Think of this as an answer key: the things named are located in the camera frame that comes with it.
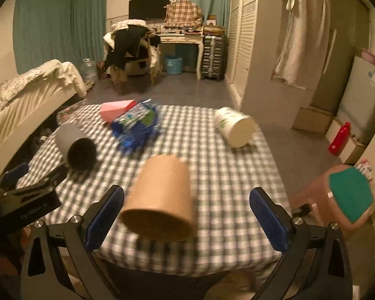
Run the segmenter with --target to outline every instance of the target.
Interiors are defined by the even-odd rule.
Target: pink stool
[[[350,168],[350,166],[334,166],[307,185],[302,191],[290,194],[287,197],[291,209],[297,209],[308,204],[311,210],[310,215],[316,220],[317,225],[327,226],[330,222],[338,223],[345,238],[364,225],[372,212],[371,204],[356,222],[351,223],[337,204],[329,186],[329,175],[342,172],[347,168]]]

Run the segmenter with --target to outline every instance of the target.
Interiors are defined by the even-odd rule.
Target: pink bowl
[[[370,51],[368,51],[365,48],[361,48],[361,57],[365,60],[368,61],[369,63],[372,63],[375,65],[375,55],[372,54]]]

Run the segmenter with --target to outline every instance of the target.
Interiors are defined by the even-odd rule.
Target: blue plastic package
[[[148,138],[160,132],[156,105],[151,99],[142,100],[112,123],[113,134],[126,150],[142,147]]]

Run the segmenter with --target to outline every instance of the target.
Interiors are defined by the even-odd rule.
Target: metal screw
[[[339,230],[339,224],[336,222],[331,222],[329,225],[333,230]]]
[[[34,224],[34,226],[36,228],[40,228],[42,225],[44,225],[44,221],[43,220],[37,220]]]
[[[295,224],[295,225],[297,225],[297,226],[300,226],[300,225],[302,225],[303,224],[303,219],[301,218],[301,217],[294,217],[293,218],[293,223]]]
[[[80,220],[82,220],[82,216],[80,215],[74,215],[73,217],[71,217],[72,223],[78,223]]]

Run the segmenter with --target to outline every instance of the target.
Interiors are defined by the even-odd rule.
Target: suitcase
[[[201,77],[224,79],[226,58],[226,37],[204,36],[203,59],[201,60]]]

